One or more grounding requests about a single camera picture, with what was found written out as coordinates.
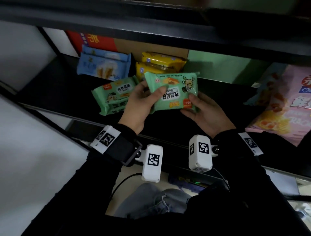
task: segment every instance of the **pink snack package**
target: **pink snack package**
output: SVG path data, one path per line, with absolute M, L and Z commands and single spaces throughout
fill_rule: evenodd
M 298 146 L 311 130 L 311 68 L 288 65 L 268 107 L 245 130 L 278 134 Z

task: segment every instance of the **snack package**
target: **snack package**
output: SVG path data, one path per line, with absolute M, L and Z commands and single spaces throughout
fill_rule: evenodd
M 174 68 L 176 72 L 179 72 L 187 61 L 183 58 L 168 56 L 160 53 L 143 52 L 142 62 L 150 62 L 156 65 Z
M 128 73 L 131 66 L 131 55 L 126 55 L 128 57 L 127 62 L 121 60 L 114 60 L 108 59 L 104 57 L 99 57 L 95 55 L 91 55 L 92 53 L 99 54 L 101 56 L 109 56 L 113 57 L 115 55 L 118 58 L 124 59 L 121 57 L 122 53 L 115 53 L 111 52 L 111 54 L 105 53 L 108 51 L 100 50 L 100 49 L 93 49 L 89 47 L 83 47 L 83 49 L 89 53 L 81 53 L 78 67 L 77 67 L 77 74 L 87 74 L 103 79 L 109 79 L 112 81 L 116 81 L 119 79 L 123 79 L 128 77 Z
M 188 95 L 191 92 L 197 96 L 197 75 L 199 73 L 153 74 L 146 72 L 145 78 L 151 93 L 163 85 L 167 86 L 166 94 L 155 103 L 151 113 L 158 110 L 195 109 Z
M 124 111 L 134 87 L 133 78 L 128 77 L 94 89 L 92 94 L 101 108 L 100 114 L 105 116 Z
M 94 55 L 94 56 L 104 57 L 107 59 L 131 63 L 131 54 L 124 54 L 120 52 L 110 52 L 110 51 L 106 51 L 102 49 L 90 48 L 86 45 L 82 45 L 82 52 L 88 55 Z
M 250 106 L 268 106 L 275 83 L 285 71 L 286 66 L 287 64 L 272 63 L 259 80 L 261 86 L 257 89 L 256 95 L 248 99 L 244 104 Z
M 311 130 L 311 68 L 288 65 L 276 82 L 269 106 L 246 131 L 264 130 L 295 146 Z
M 145 80 L 145 72 L 151 72 L 154 74 L 165 74 L 176 73 L 176 70 L 173 68 L 159 66 L 152 63 L 136 62 L 136 76 L 140 82 Z

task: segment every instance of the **black jacket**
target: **black jacket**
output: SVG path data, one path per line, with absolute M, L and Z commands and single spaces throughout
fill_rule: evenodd
M 126 126 L 118 124 L 114 128 L 127 139 L 136 137 Z M 92 150 L 23 235 L 151 234 L 171 230 L 174 234 L 311 235 L 237 133 L 229 130 L 215 137 L 230 191 L 206 188 L 189 199 L 184 214 L 166 213 L 137 220 L 105 215 L 122 165 Z

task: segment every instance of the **blue jeans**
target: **blue jeans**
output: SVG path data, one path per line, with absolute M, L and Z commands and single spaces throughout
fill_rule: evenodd
M 153 184 L 144 183 L 121 203 L 114 216 L 138 219 L 167 212 L 184 213 L 190 197 L 179 189 L 161 191 Z

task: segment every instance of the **hand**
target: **hand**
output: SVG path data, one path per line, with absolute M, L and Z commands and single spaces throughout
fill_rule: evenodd
M 199 92 L 198 97 L 189 94 L 189 99 L 200 111 L 196 113 L 190 109 L 182 109 L 181 113 L 196 122 L 211 138 L 214 138 L 220 132 L 236 129 L 221 107 L 204 93 Z
M 119 124 L 126 125 L 136 134 L 144 128 L 145 119 L 150 113 L 151 107 L 165 94 L 166 86 L 162 86 L 150 94 L 147 82 L 142 81 L 138 84 L 128 98 L 124 113 Z

